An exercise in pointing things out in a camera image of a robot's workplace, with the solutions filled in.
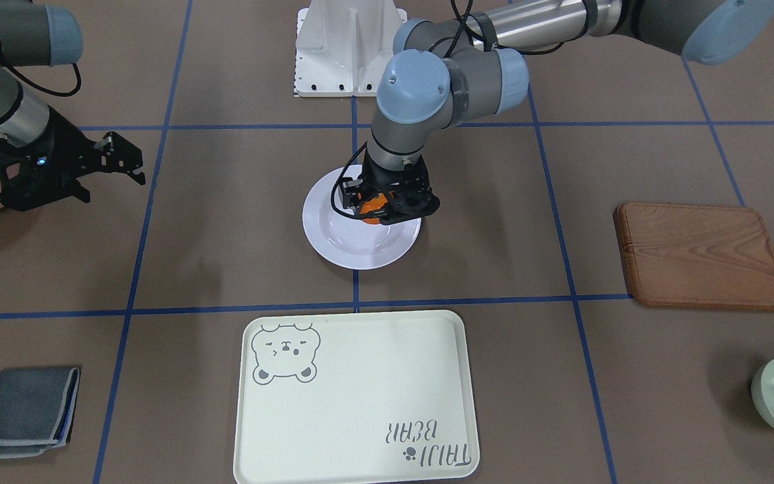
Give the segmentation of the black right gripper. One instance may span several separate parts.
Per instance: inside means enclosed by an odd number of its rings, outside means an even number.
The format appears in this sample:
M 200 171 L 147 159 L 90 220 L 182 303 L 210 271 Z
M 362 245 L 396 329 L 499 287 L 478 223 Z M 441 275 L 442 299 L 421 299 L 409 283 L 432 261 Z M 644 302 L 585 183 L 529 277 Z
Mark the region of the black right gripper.
M 142 151 L 119 132 L 89 140 L 54 108 L 36 140 L 22 147 L 0 134 L 0 203 L 25 212 L 68 197 L 88 204 L 91 197 L 78 177 L 99 171 L 128 175 L 146 184 Z

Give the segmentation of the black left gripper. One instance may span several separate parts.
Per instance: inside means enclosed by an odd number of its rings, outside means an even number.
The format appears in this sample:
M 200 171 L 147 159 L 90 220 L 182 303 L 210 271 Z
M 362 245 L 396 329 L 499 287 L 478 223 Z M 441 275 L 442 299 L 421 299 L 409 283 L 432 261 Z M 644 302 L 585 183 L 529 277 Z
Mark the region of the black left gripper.
M 340 173 L 340 215 L 346 218 L 360 220 L 355 215 L 356 209 L 378 194 L 385 195 L 389 202 L 381 225 L 425 218 L 434 214 L 441 205 L 439 197 L 433 193 L 424 157 L 399 171 L 393 171 L 366 156 L 359 166 L 361 174 L 357 177 L 347 177 L 350 167 L 353 167 L 352 163 L 348 163 Z

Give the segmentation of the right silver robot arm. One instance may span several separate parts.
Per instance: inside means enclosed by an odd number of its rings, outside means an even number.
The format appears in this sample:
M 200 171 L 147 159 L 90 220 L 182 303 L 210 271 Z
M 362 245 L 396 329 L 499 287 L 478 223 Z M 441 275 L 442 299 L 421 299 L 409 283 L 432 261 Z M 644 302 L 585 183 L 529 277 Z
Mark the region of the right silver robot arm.
M 41 97 L 82 88 L 82 28 L 70 10 L 0 1 L 0 209 L 29 211 L 73 197 L 81 177 L 122 173 L 140 185 L 142 151 L 117 132 L 90 140 Z

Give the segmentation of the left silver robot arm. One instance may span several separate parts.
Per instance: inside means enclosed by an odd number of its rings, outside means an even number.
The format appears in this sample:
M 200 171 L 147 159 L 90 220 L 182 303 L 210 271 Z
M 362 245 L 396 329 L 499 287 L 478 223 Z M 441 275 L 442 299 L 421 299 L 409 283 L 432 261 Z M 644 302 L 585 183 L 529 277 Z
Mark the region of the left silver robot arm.
M 472 2 L 444 22 L 409 19 L 393 40 L 368 141 L 329 193 L 336 214 L 393 225 L 440 205 L 422 151 L 432 132 L 512 110 L 529 91 L 531 57 L 581 38 L 625 36 L 718 65 L 766 28 L 774 1 L 515 1 L 491 10 Z

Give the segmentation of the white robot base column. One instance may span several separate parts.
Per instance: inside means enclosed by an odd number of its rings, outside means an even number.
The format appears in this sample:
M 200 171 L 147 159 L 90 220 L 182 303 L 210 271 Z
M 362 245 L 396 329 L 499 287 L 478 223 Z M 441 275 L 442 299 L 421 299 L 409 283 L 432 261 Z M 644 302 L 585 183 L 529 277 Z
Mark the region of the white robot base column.
M 312 1 L 299 9 L 294 94 L 376 96 L 408 18 L 393 1 Z

